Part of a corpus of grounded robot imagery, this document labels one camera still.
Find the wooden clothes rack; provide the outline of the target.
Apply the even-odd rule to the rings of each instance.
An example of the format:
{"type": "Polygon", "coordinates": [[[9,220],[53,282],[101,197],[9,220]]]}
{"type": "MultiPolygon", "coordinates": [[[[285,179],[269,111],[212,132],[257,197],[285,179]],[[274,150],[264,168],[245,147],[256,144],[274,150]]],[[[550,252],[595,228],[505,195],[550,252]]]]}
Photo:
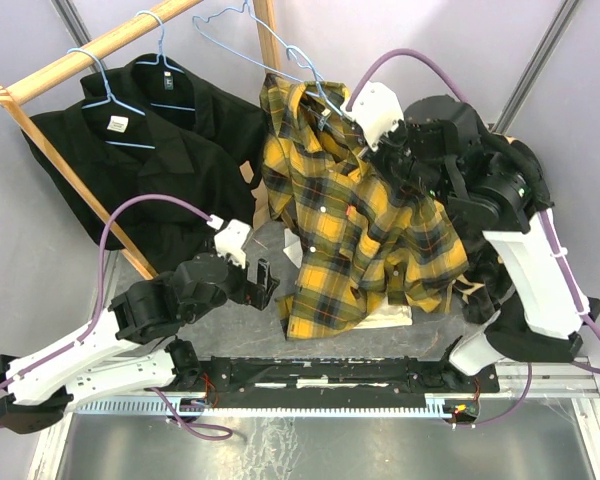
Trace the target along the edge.
{"type": "MultiPolygon", "coordinates": [[[[148,10],[149,14],[141,13],[139,16],[134,16],[81,48],[87,54],[94,55],[95,60],[102,60],[141,36],[158,28],[160,26],[158,20],[166,23],[202,2],[162,1],[150,8],[148,10]]],[[[277,47],[274,46],[273,36],[276,33],[274,1],[246,1],[246,3],[248,7],[253,8],[252,12],[256,18],[264,22],[264,26],[257,27],[260,50],[264,62],[263,68],[273,71],[273,68],[280,66],[279,52],[277,47]]],[[[80,51],[67,53],[8,87],[0,84],[0,105],[11,115],[13,120],[24,131],[27,137],[33,141],[36,147],[40,149],[55,170],[62,175],[69,185],[71,185],[72,189],[85,201],[91,211],[100,220],[106,222],[111,216],[109,212],[101,205],[84,182],[79,179],[62,155],[22,108],[22,105],[95,64],[95,60],[88,55],[84,60],[79,59],[80,53],[80,51]]],[[[111,232],[114,233],[116,238],[125,247],[121,253],[144,279],[151,279],[157,275],[156,270],[150,265],[149,261],[139,251],[130,237],[115,222],[111,227],[111,232]]]]}

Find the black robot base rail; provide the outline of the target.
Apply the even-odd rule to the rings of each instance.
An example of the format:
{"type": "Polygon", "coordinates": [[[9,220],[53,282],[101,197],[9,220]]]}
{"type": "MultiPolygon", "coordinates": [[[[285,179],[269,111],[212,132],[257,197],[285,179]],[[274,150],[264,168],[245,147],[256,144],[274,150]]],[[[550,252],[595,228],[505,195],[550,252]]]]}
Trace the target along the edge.
{"type": "Polygon", "coordinates": [[[458,396],[500,391],[493,366],[466,376],[447,361],[267,359],[213,357],[201,375],[169,388],[210,393],[217,407],[418,407],[427,394],[458,396]]]}

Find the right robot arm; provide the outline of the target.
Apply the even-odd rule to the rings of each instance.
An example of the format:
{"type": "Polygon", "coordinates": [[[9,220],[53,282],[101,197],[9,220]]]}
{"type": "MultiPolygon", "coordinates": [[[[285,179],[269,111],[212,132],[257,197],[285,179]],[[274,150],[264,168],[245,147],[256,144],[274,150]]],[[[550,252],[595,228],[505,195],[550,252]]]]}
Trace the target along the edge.
{"type": "Polygon", "coordinates": [[[376,170],[392,187],[416,187],[442,203],[469,257],[478,299],[465,314],[478,330],[438,368],[461,391],[502,359],[578,364],[581,329],[600,313],[567,261],[552,201],[533,153],[492,132],[469,104],[447,95],[402,108],[395,94],[356,101],[376,170]]]}

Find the yellow plaid shirt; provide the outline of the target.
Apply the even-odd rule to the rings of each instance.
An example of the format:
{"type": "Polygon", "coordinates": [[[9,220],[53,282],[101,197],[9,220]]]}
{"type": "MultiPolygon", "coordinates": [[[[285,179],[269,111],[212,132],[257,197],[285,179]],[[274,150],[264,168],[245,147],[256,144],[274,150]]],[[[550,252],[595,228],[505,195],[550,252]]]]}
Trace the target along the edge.
{"type": "Polygon", "coordinates": [[[287,338],[344,333],[382,303],[448,312],[468,260],[443,206],[392,189],[339,117],[320,128],[317,90],[268,74],[259,98],[270,215],[299,237],[303,254],[294,291],[279,302],[287,338]]]}

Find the white shirt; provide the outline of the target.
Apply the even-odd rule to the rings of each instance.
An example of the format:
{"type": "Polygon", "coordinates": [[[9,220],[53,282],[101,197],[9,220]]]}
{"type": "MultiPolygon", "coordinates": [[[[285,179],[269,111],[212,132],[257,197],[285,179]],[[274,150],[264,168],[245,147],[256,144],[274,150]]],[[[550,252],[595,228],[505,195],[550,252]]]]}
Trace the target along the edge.
{"type": "Polygon", "coordinates": [[[284,248],[283,253],[293,263],[296,268],[300,268],[303,260],[303,250],[301,239],[289,228],[284,229],[284,248]]]}

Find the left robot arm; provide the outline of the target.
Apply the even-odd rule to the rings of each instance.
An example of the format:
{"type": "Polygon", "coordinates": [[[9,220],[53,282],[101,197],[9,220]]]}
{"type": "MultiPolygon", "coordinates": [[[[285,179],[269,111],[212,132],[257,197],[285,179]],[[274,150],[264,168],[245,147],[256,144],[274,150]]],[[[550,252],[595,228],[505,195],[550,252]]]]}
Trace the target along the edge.
{"type": "Polygon", "coordinates": [[[202,367],[179,330],[227,302],[264,310],[279,281],[259,259],[247,266],[213,253],[134,283],[96,319],[27,356],[0,355],[0,428],[44,430],[96,399],[139,389],[189,390],[202,367]]]}

